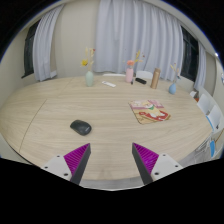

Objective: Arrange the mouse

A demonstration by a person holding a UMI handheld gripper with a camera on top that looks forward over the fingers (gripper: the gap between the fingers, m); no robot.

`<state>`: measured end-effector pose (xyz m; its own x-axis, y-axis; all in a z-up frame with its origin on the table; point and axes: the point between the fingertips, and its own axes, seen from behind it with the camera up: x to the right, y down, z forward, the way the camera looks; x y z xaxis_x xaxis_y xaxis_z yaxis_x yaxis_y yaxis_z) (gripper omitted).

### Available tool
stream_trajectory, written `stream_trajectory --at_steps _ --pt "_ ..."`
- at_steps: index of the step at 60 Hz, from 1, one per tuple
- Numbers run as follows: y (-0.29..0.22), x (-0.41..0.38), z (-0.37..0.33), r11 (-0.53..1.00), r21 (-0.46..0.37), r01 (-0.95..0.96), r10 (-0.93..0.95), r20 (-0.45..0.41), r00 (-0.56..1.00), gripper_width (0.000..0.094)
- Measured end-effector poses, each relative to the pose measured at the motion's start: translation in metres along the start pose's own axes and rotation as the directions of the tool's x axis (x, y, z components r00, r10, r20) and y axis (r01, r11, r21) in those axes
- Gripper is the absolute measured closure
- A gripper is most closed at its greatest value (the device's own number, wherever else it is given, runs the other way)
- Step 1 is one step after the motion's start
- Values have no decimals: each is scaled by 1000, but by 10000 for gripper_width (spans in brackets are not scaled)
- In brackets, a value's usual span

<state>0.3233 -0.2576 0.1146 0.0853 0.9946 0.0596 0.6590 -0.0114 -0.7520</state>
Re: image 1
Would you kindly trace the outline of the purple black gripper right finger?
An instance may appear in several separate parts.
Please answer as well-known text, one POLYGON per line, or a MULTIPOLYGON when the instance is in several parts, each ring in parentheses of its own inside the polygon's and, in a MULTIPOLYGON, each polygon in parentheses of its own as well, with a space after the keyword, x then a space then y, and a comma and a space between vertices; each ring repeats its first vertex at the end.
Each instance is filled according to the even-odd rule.
POLYGON ((137 143, 132 144, 132 154, 144 185, 182 169, 168 154, 157 154, 137 143))

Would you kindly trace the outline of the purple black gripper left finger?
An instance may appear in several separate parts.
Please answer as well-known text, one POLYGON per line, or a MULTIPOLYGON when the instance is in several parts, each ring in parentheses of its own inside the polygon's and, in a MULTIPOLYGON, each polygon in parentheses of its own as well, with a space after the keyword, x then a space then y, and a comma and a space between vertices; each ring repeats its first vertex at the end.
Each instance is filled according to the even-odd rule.
POLYGON ((66 155, 56 155, 42 169, 79 185, 90 154, 90 144, 85 144, 66 155))

